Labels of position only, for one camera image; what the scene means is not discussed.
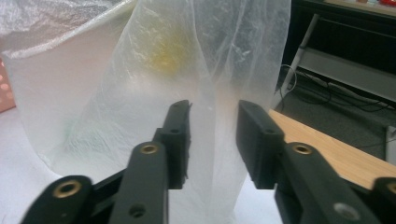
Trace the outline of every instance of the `white plastic sheet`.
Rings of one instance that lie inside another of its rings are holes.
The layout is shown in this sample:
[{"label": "white plastic sheet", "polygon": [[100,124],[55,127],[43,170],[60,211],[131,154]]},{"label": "white plastic sheet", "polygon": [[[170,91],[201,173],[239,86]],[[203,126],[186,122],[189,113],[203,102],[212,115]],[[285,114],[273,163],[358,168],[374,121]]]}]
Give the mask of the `white plastic sheet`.
[{"label": "white plastic sheet", "polygon": [[[171,223],[233,223],[246,176],[234,141],[237,102],[269,107],[290,1],[146,0],[130,16],[133,8],[121,2],[44,42],[13,40],[20,24],[7,21],[0,48],[29,140],[54,172],[98,181],[125,167],[170,104],[188,99],[189,179],[171,191]],[[35,24],[24,32],[39,34]]]}]

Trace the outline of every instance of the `translucent plastic bag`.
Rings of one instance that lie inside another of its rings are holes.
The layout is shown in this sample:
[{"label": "translucent plastic bag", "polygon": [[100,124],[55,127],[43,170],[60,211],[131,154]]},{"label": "translucent plastic bag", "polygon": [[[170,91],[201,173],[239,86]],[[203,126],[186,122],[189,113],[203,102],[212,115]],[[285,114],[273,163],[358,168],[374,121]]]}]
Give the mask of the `translucent plastic bag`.
[{"label": "translucent plastic bag", "polygon": [[[233,207],[246,176],[234,140],[237,103],[244,99],[269,108],[289,19],[288,0],[138,1],[104,75],[84,75],[92,67],[82,65],[79,77],[70,77],[80,80],[77,88],[66,87],[70,97],[64,90],[56,93],[64,84],[59,79],[36,83],[39,90],[27,87],[33,79],[24,63],[45,66],[80,57],[74,51],[58,58],[51,56],[56,48],[28,58],[3,54],[29,139],[61,175],[98,181],[123,169],[134,146],[149,141],[163,125],[169,105],[190,100],[189,179],[183,190],[170,192],[170,221],[233,223]],[[85,38],[88,43],[101,36]],[[92,50],[78,52],[89,55]],[[53,74],[46,70],[39,75]],[[81,99],[75,90],[84,86],[97,89]],[[34,96],[28,93],[46,98],[45,103],[32,105]]]},{"label": "translucent plastic bag", "polygon": [[135,2],[1,1],[1,57],[46,164],[96,92]]}]

